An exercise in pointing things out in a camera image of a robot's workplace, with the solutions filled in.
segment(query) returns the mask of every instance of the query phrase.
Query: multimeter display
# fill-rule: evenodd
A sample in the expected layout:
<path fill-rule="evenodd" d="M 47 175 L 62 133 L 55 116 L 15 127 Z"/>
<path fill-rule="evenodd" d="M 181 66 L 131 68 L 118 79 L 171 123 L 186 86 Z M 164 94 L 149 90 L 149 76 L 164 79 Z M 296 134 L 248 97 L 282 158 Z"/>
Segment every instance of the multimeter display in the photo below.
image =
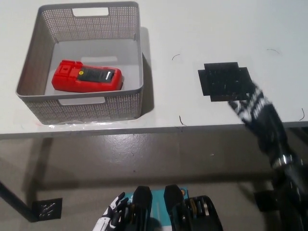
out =
<path fill-rule="evenodd" d="M 122 81 L 122 73 L 117 68 L 62 60 L 53 75 L 52 85 L 56 90 L 85 93 L 120 90 Z"/>
<path fill-rule="evenodd" d="M 115 74 L 115 71 L 112 69 L 97 69 L 97 68 L 88 68 L 83 67 L 78 73 L 78 80 L 80 81 L 90 81 L 97 83 L 110 83 Z"/>

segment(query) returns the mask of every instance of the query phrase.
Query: table leg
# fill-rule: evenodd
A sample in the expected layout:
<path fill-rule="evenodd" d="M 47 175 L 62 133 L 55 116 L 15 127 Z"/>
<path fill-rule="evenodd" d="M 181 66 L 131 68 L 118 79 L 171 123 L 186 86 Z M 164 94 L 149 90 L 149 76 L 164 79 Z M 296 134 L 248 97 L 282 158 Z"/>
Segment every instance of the table leg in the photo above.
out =
<path fill-rule="evenodd" d="M 0 197 L 29 222 L 61 218 L 62 198 L 34 201 L 32 208 L 29 208 L 2 182 L 0 182 Z"/>

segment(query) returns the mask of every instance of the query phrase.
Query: gray floor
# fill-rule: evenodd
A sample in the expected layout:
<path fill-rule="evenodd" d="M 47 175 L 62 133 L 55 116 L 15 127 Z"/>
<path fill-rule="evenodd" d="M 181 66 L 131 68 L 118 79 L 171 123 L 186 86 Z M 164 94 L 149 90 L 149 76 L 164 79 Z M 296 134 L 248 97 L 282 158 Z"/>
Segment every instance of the gray floor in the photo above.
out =
<path fill-rule="evenodd" d="M 308 147 L 292 133 L 305 160 Z M 267 158 L 247 131 L 135 134 L 0 141 L 1 181 L 23 201 L 62 197 L 59 220 L 28 223 L 0 200 L 0 230 L 91 231 L 116 195 L 177 183 L 211 197 L 226 231 L 277 230 L 254 190 L 269 188 Z"/>

